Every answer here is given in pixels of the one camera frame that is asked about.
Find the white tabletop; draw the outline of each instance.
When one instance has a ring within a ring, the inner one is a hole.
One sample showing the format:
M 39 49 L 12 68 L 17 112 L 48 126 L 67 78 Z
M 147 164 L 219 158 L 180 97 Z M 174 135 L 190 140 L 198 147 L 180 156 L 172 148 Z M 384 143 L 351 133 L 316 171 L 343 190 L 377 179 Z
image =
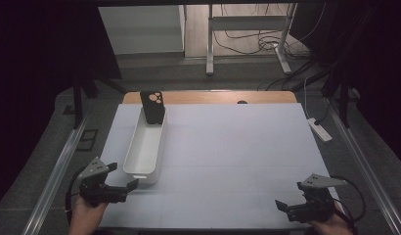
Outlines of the white tabletop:
M 101 159 L 118 163 L 110 186 L 132 180 L 123 163 L 141 105 L 119 105 Z M 110 204 L 101 227 L 287 229 L 275 200 L 305 199 L 296 182 L 329 176 L 300 104 L 168 105 L 160 178 L 126 203 Z M 337 198 L 334 189 L 332 196 Z

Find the gray carpet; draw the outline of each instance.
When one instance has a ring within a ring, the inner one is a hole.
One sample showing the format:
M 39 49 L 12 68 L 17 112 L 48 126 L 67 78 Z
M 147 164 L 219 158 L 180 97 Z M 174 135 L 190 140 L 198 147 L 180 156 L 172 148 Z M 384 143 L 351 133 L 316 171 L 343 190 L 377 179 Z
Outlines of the gray carpet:
M 214 76 L 205 75 L 204 60 L 134 56 L 122 56 L 118 60 L 123 79 L 116 82 L 128 90 L 137 91 L 147 89 L 162 91 L 257 90 L 258 86 L 262 90 L 271 82 L 283 77 L 276 58 L 215 58 Z M 302 61 L 291 62 L 292 69 L 298 69 L 302 63 Z M 317 68 L 309 70 L 286 84 L 285 87 L 302 82 L 306 75 L 317 70 Z M 323 83 L 322 79 L 306 89 L 306 108 L 311 117 L 322 118 L 328 108 L 326 100 L 320 94 Z M 118 91 L 99 81 L 96 81 L 96 84 L 100 93 L 99 97 L 93 100 L 91 118 L 86 126 L 86 130 L 98 130 L 96 141 L 89 151 L 86 149 L 91 147 L 90 142 L 84 141 L 78 144 L 78 148 L 82 150 L 74 153 L 40 234 L 67 234 L 68 224 L 64 209 L 64 196 L 70 178 L 81 166 L 87 165 L 93 158 L 101 155 L 117 105 L 122 102 L 123 95 Z M 280 87 L 281 85 L 277 84 L 270 89 L 278 90 Z M 304 107 L 304 91 L 296 92 L 295 95 L 298 102 Z M 73 127 L 73 115 L 63 115 L 66 107 L 72 105 L 71 89 L 61 93 L 57 98 L 55 112 L 47 129 L 20 176 L 0 204 L 0 234 L 21 234 L 23 232 Z M 368 161 L 401 214 L 401 163 L 364 121 L 357 111 L 355 103 L 349 104 L 348 111 L 352 133 L 368 156 Z M 315 136 L 330 174 L 342 175 L 351 179 L 360 188 L 366 199 L 366 214 L 356 224 L 360 234 L 391 234 L 378 204 L 338 131 L 332 112 L 328 113 L 322 125 L 334 139 L 332 142 L 323 143 Z M 337 192 L 343 202 L 352 210 L 353 215 L 357 216 L 361 212 L 361 203 L 357 192 L 351 188 L 337 188 Z M 115 232 L 115 234 L 123 233 L 136 234 L 137 231 Z

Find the black cable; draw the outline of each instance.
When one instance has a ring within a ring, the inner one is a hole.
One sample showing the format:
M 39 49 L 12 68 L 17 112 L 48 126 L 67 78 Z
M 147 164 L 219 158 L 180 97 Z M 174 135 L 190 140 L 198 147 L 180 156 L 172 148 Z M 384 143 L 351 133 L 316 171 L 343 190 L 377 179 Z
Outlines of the black cable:
M 281 15 L 283 14 L 283 11 L 280 9 L 280 6 L 279 6 L 279 4 L 277 3 L 277 8 L 279 9 L 279 11 L 280 11 L 280 13 L 281 13 Z
M 319 62 L 327 62 L 330 63 L 331 60 L 336 56 L 337 51 L 339 51 L 339 47 L 342 47 L 343 37 L 345 37 L 349 31 L 354 28 L 355 24 L 359 22 L 361 16 L 355 15 L 353 19 L 349 21 L 349 24 L 342 30 L 342 32 L 336 36 L 333 42 L 327 46 L 323 51 L 318 54 L 313 54 L 312 57 Z
M 344 207 L 344 209 L 346 210 L 346 213 L 349 215 L 350 220 L 354 221 L 352 212 L 351 212 L 350 209 L 347 207 L 347 205 L 345 205 L 345 204 L 344 204 L 341 200 L 339 200 L 339 199 L 333 198 L 333 200 L 335 200 L 336 202 L 340 203 L 340 204 Z
M 353 235 L 358 235 L 358 230 L 355 227 L 355 223 L 349 217 L 346 216 L 342 211 L 334 208 L 334 213 L 340 217 L 345 223 L 347 223 L 348 229 L 352 232 Z
M 277 31 L 277 30 L 273 30 L 273 31 L 268 31 L 268 32 L 262 32 L 261 34 L 268 34 L 268 33 L 274 33 L 274 32 L 278 32 L 278 31 Z M 243 36 L 230 36 L 230 35 L 227 34 L 227 37 L 233 38 L 233 39 L 239 39 L 239 38 L 257 36 L 257 35 L 259 35 L 259 33 L 247 34 L 247 35 L 243 35 Z
M 310 67 L 312 67 L 314 64 L 316 64 L 316 60 L 311 59 L 308 60 L 306 63 L 304 63 L 298 70 L 294 71 L 292 74 L 290 74 L 287 79 L 284 81 L 283 85 L 281 86 L 281 90 L 285 90 L 285 85 L 287 84 L 287 82 L 289 82 L 290 80 L 292 80 L 294 77 L 296 77 L 297 75 L 301 74 L 302 72 L 307 71 L 308 69 L 310 69 Z
M 311 60 L 309 60 L 309 61 L 312 61 L 313 64 L 315 64 L 318 60 L 315 59 L 315 58 L 313 58 L 313 59 L 311 59 Z M 333 68 L 334 68 L 335 65 L 336 65 L 336 63 L 333 63 L 332 65 L 326 67 L 325 69 L 319 71 L 318 73 L 312 75 L 311 77 L 319 76 L 319 78 L 323 78 L 323 77 L 326 76 L 325 73 L 328 73 L 328 72 L 332 73 L 332 72 L 333 72 Z
M 221 46 L 221 47 L 223 47 L 225 49 L 231 50 L 231 51 L 235 51 L 235 52 L 243 54 L 243 55 L 253 55 L 253 54 L 256 54 L 256 53 L 261 51 L 261 50 L 258 50 L 258 51 L 254 51 L 254 52 L 241 52 L 241 51 L 238 51 L 238 50 L 233 49 L 231 47 L 227 47 L 227 46 L 224 46 L 224 45 L 220 44 L 218 39 L 216 38 L 215 31 L 213 31 L 213 36 L 215 37 L 216 44 L 218 44 L 219 46 Z
M 306 63 L 305 63 L 304 65 L 302 65 L 298 70 L 294 71 L 294 72 L 293 72 L 292 74 L 290 74 L 289 76 L 271 82 L 271 83 L 267 86 L 267 88 L 266 88 L 265 90 L 268 91 L 268 90 L 270 89 L 271 86 L 273 86 L 273 85 L 277 84 L 278 82 L 284 80 L 285 82 L 284 82 L 283 85 L 282 85 L 282 88 L 283 88 L 283 87 L 284 87 L 284 84 L 286 83 L 286 81 L 288 81 L 288 80 L 292 79 L 294 76 L 299 75 L 300 73 L 306 71 L 308 68 L 310 68 L 311 65 L 313 65 L 313 63 L 314 63 L 314 62 L 312 62 L 312 61 L 306 62 Z M 259 88 L 260 88 L 262 85 L 266 84 L 266 83 L 269 83 L 269 82 L 263 82 L 263 83 L 259 84 L 258 87 L 256 88 L 256 90 L 258 91 Z
M 255 10 L 253 10 L 253 12 L 251 13 L 251 15 L 253 16 L 253 14 L 256 12 L 256 15 L 258 15 L 259 14 L 259 5 L 258 5 L 258 3 L 257 4 L 255 4 Z
M 75 174 L 72 176 L 72 179 L 71 179 L 71 181 L 69 183 L 68 190 L 66 192 L 66 214 L 67 214 L 68 224 L 70 224 L 70 221 L 72 219 L 72 202 L 71 202 L 71 198 L 76 195 L 76 194 L 72 195 L 72 186 L 75 183 L 76 177 L 78 177 L 78 175 L 84 169 L 85 169 L 85 166 L 81 167 L 78 171 L 75 172 Z
M 269 8 L 269 7 L 270 7 L 270 4 L 268 3 L 268 4 L 267 4 L 267 8 L 265 9 L 264 16 L 267 16 L 268 8 Z M 261 30 L 258 31 L 258 41 L 259 41 L 259 35 L 261 35 Z
M 291 50 L 290 50 L 290 45 L 286 42 L 287 47 L 284 47 L 284 52 L 285 55 L 292 60 L 310 60 L 312 58 L 315 57 L 314 53 L 312 53 L 311 51 L 308 51 L 308 54 L 304 55 L 304 54 L 294 54 Z
M 323 120 L 326 119 L 326 117 L 328 116 L 329 110 L 330 110 L 331 103 L 332 103 L 332 97 L 330 97 L 330 101 L 329 101 L 329 104 L 328 104 L 328 108 L 326 109 L 325 115 L 321 119 L 316 119 L 314 121 L 315 125 L 319 125 L 320 123 L 322 123 Z
M 263 50 L 263 51 L 272 51 L 272 50 L 274 50 L 276 47 L 273 46 L 273 43 L 278 43 L 278 41 L 265 41 L 265 40 L 263 40 L 264 38 L 280 39 L 279 37 L 275 37 L 275 36 L 264 36 L 264 37 L 258 38 L 258 48 L 260 50 Z
M 296 40 L 296 41 L 293 42 L 292 44 L 295 44 L 295 43 L 297 43 L 297 42 L 300 42 L 301 45 L 303 45 L 303 43 L 301 42 L 301 40 L 307 38 L 307 37 L 308 37 L 309 35 L 311 35 L 311 34 L 313 33 L 313 31 L 317 28 L 317 26 L 319 25 L 320 20 L 322 19 L 323 13 L 325 12 L 325 8 L 326 8 L 326 4 L 324 5 L 323 10 L 322 10 L 322 13 L 320 14 L 320 18 L 319 18 L 319 20 L 317 21 L 316 25 L 313 27 L 313 29 L 312 29 L 306 36 L 304 36 L 304 37 L 301 38 L 301 39 Z M 290 58 L 292 58 L 292 59 L 294 59 L 294 60 L 307 60 L 307 59 L 310 59 L 311 56 L 312 56 L 311 51 L 309 51 L 310 55 L 302 55 L 301 53 L 300 53 L 300 54 L 295 54 L 295 55 L 294 55 L 294 54 L 291 52 L 291 50 L 290 50 L 290 45 L 288 45 L 288 48 L 285 47 L 285 52 L 286 52 L 286 55 L 287 55 L 288 57 L 290 57 Z
M 362 201 L 362 212 L 361 212 L 361 214 L 359 216 L 357 216 L 357 217 L 355 217 L 353 219 L 353 222 L 356 222 L 356 221 L 360 220 L 363 216 L 365 216 L 365 212 L 366 212 L 366 202 L 365 202 L 365 198 L 363 197 L 362 192 L 359 190 L 359 188 L 356 186 L 356 184 L 354 184 L 352 181 L 348 180 L 345 177 L 342 177 L 342 176 L 339 176 L 339 175 L 331 175 L 331 178 L 345 180 L 350 185 L 352 185 L 353 188 L 358 192 L 360 200 Z

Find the white tray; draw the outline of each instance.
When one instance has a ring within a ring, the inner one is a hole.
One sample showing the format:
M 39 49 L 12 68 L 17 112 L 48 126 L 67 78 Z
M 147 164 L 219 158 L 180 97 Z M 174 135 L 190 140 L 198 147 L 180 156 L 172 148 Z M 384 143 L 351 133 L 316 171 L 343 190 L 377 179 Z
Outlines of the white tray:
M 123 169 L 139 179 L 139 184 L 155 184 L 158 180 L 166 136 L 166 112 L 163 124 L 147 124 L 140 111 Z

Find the metal bar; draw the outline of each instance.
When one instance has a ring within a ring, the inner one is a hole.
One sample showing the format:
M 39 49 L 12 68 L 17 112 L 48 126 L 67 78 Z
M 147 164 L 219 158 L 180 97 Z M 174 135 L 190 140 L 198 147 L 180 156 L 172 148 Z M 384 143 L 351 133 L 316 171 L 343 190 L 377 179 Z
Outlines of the metal bar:
M 213 75 L 212 24 L 213 24 L 212 5 L 209 5 L 209 18 L 207 19 L 206 75 Z
M 79 85 L 79 77 L 77 75 L 73 78 L 73 103 L 75 106 L 75 124 L 73 128 L 78 128 L 81 124 L 83 114 L 82 114 L 82 100 L 81 100 L 81 86 Z
M 81 138 L 81 134 L 84 131 L 85 125 L 88 122 L 91 109 L 92 104 L 90 104 L 90 107 L 87 109 L 87 112 L 85 113 L 82 122 L 78 125 L 78 128 L 74 129 L 69 135 L 69 138 L 64 145 L 63 151 L 61 152 L 57 163 L 55 164 L 54 169 L 49 176 L 48 182 L 46 183 L 44 190 L 42 191 L 42 194 L 39 197 L 39 200 L 36 203 L 32 214 L 30 215 L 29 220 L 27 221 L 27 224 L 22 233 L 23 235 L 39 233 L 39 230 L 41 229 L 42 224 L 45 220 L 46 214 L 48 213 L 48 210 L 51 207 L 51 204 L 55 198 L 55 194 L 57 193 L 61 181 L 63 180 L 64 174 L 67 171 L 67 167 L 69 165 L 72 154 L 75 151 L 75 147 L 79 139 Z
M 213 30 L 283 30 L 286 16 L 214 17 Z
M 289 66 L 289 63 L 287 62 L 286 52 L 284 50 L 284 44 L 286 43 L 286 38 L 290 31 L 292 15 L 294 14 L 295 6 L 296 3 L 291 4 L 289 11 L 287 12 L 287 16 L 285 17 L 284 27 L 281 33 L 280 41 L 279 43 L 274 43 L 274 46 L 276 47 L 274 51 L 277 54 L 277 58 L 280 61 L 284 74 L 291 74 L 291 68 Z
M 401 235 L 401 217 L 399 215 L 399 212 L 396 210 L 389 196 L 387 195 L 382 185 L 378 181 L 377 176 L 375 175 L 370 164 L 366 160 L 365 154 L 363 153 L 362 149 L 359 147 L 357 141 L 353 137 L 352 132 L 350 131 L 350 129 L 346 128 L 344 124 L 341 122 L 340 117 L 337 114 L 338 113 L 337 107 L 334 103 L 332 103 L 332 108 L 333 108 L 332 114 L 334 122 L 338 127 L 338 130 L 342 135 L 344 142 L 349 148 L 356 162 L 356 165 L 360 169 L 363 177 L 365 178 L 366 183 L 371 189 L 371 192 L 375 200 L 377 201 L 379 208 L 384 215 L 384 218 L 386 219 L 393 234 Z

